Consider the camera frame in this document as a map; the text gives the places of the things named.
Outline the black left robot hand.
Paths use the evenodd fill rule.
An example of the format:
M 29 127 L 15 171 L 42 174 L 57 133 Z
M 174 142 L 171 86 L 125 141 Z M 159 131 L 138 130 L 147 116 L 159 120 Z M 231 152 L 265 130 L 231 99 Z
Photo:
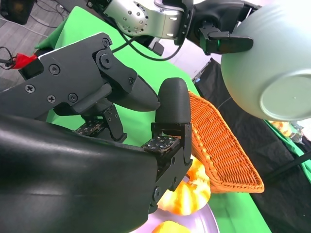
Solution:
M 239 22 L 259 9 L 243 0 L 206 0 L 194 5 L 187 39 L 205 55 L 248 51 L 252 38 L 233 33 Z

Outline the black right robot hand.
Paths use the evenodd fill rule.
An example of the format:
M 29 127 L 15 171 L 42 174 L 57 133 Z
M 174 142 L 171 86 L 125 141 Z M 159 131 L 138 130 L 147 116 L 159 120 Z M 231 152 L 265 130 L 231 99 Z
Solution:
M 190 97 L 167 78 L 155 92 L 97 33 L 40 55 L 25 81 L 0 94 L 0 230 L 128 233 L 143 225 L 189 170 Z M 49 110 L 94 119 L 108 100 L 155 111 L 152 138 L 137 147 L 39 120 Z

